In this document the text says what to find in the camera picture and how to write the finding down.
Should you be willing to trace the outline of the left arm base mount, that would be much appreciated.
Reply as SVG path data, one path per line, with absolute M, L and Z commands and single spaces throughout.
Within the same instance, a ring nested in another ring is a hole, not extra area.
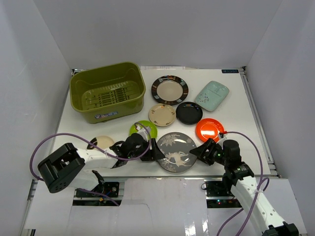
M 119 182 L 104 182 L 92 190 L 93 192 L 96 192 L 96 194 L 76 191 L 73 205 L 91 207 L 117 207 L 122 201 L 118 199 L 119 188 Z

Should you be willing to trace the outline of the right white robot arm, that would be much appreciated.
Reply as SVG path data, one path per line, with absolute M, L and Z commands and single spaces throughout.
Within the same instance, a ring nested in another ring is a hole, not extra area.
M 257 180 L 240 154 L 239 144 L 235 140 L 225 140 L 222 145 L 208 139 L 203 145 L 189 151 L 200 161 L 212 165 L 218 163 L 224 167 L 222 189 L 228 196 L 235 196 L 247 217 L 236 235 L 240 235 L 250 221 L 260 236 L 298 236 L 295 224 L 287 223 L 270 204 L 263 183 L 268 178 Z

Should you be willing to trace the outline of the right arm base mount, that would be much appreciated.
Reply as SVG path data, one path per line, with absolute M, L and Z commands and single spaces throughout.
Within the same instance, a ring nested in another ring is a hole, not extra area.
M 207 208 L 240 208 L 233 194 L 227 191 L 221 181 L 206 181 L 201 185 L 205 191 Z

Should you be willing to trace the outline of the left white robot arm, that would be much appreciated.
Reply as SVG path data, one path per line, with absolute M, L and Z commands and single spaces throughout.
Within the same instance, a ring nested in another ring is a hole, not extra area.
M 91 149 L 80 149 L 66 143 L 38 164 L 41 178 L 50 193 L 58 193 L 70 186 L 99 196 L 104 190 L 104 179 L 98 168 L 114 169 L 131 160 L 146 162 L 165 158 L 156 140 L 148 139 L 145 134 L 133 133 L 125 141 L 105 149 L 89 144 Z

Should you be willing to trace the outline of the grey deer pattern plate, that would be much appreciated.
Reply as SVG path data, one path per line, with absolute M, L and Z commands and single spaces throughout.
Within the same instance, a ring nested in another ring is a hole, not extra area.
M 196 162 L 197 157 L 190 153 L 196 148 L 193 139 L 180 132 L 171 132 L 163 135 L 157 141 L 157 147 L 164 155 L 157 162 L 171 173 L 183 173 L 189 170 Z

